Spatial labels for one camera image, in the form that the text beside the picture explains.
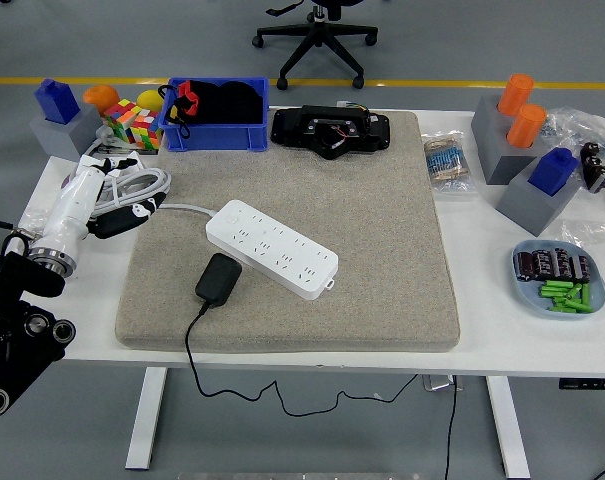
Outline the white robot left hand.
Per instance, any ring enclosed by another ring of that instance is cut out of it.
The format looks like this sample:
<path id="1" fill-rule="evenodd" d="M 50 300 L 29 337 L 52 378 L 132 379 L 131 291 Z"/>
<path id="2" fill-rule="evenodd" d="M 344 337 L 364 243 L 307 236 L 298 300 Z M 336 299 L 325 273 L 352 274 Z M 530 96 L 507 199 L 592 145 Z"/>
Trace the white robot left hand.
<path id="1" fill-rule="evenodd" d="M 133 230 L 158 210 L 170 186 L 169 173 L 144 167 L 135 154 L 106 159 L 84 155 L 32 248 L 69 254 L 89 234 L 108 239 Z"/>

